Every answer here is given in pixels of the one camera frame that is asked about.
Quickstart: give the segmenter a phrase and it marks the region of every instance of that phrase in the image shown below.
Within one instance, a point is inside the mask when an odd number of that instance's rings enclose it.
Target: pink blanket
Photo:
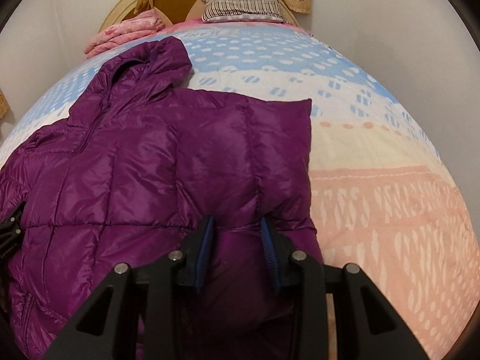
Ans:
[[[87,59],[90,59],[121,44],[154,35],[164,27],[165,24],[158,17],[157,12],[150,9],[132,19],[114,24],[95,35],[83,53],[87,55]]]

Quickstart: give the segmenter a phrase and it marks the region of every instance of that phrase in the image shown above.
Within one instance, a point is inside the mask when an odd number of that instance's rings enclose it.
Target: purple fabric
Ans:
[[[292,303],[270,288],[258,222],[271,212],[321,260],[309,217],[311,102],[178,88],[190,70],[176,38],[131,48],[3,167],[1,218],[27,202],[8,294],[29,359],[116,263],[155,261],[205,214],[217,236],[201,297],[182,305],[188,358],[287,357]]]

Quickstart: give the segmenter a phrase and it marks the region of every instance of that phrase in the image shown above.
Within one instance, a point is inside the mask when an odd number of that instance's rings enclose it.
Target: triangular cutout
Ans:
[[[109,313],[110,302],[113,297],[113,288],[107,287],[98,297],[97,301],[87,311],[77,326],[77,330],[82,333],[100,336],[103,334],[107,316]]]
[[[368,327],[370,333],[378,335],[395,330],[395,322],[388,315],[387,311],[378,302],[371,290],[363,286],[360,289],[365,311],[367,312]]]

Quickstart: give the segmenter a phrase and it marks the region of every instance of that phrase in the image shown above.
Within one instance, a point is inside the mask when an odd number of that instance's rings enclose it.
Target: pillow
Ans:
[[[282,23],[280,0],[203,0],[203,21],[273,21]]]

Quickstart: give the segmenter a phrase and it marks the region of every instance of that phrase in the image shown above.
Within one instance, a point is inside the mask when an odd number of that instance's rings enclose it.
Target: bed sheet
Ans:
[[[325,263],[356,262],[430,358],[441,359],[480,299],[480,252],[458,188],[409,113],[375,78],[300,28],[273,23],[169,27],[181,39],[186,86],[264,100],[311,98],[311,216]],[[68,116],[101,65],[79,66],[22,118],[0,163],[39,127]]]

